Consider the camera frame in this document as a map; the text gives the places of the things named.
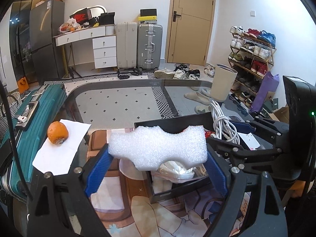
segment red sneaker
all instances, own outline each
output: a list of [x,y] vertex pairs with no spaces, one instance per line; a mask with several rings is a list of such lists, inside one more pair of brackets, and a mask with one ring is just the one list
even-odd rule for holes
[[248,37],[249,36],[249,33],[251,33],[253,31],[253,29],[251,28],[248,28],[248,32],[243,32],[243,35]]
[[256,63],[257,61],[253,61],[251,71],[257,73],[259,64]]
[[261,34],[261,32],[259,32],[257,29],[252,29],[249,32],[249,37],[257,38],[257,36],[260,35],[260,34]]
[[258,68],[257,74],[260,75],[261,77],[264,77],[264,75],[268,71],[267,64],[265,64],[265,63],[263,63],[261,61],[257,61],[256,63],[259,64],[259,68]]

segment white foam piece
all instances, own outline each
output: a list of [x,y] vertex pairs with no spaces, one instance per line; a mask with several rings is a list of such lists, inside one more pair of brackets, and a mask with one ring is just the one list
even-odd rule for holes
[[112,133],[109,154],[129,159],[139,171],[157,170],[167,161],[178,161],[192,168],[207,160],[203,126],[189,126],[182,133],[170,134],[159,126],[137,127],[130,133]]

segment purple bag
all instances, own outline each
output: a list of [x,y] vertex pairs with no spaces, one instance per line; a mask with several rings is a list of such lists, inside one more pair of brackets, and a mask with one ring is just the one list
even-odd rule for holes
[[255,100],[253,101],[250,111],[259,112],[262,109],[265,98],[268,95],[268,92],[275,92],[279,85],[280,78],[279,74],[273,76],[270,71],[268,71],[263,77],[262,84],[256,95]]

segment gray aluminum suitcase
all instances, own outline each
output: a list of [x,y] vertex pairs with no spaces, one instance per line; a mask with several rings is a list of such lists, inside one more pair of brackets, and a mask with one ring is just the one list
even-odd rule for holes
[[137,66],[137,23],[124,22],[116,25],[116,60],[120,69]]
[[137,66],[145,70],[159,68],[162,45],[162,26],[140,24],[137,40]]

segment blue gripper pad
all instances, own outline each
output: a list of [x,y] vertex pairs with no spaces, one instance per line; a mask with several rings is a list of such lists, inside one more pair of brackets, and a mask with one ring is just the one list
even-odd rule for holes
[[203,165],[209,174],[209,178],[211,179],[216,191],[225,198],[228,194],[226,177],[209,152],[207,153],[207,161]]
[[92,193],[96,193],[98,191],[98,188],[104,178],[105,173],[109,169],[112,160],[113,157],[109,154],[107,146],[103,155],[87,177],[87,186],[84,190],[87,197],[90,197]]

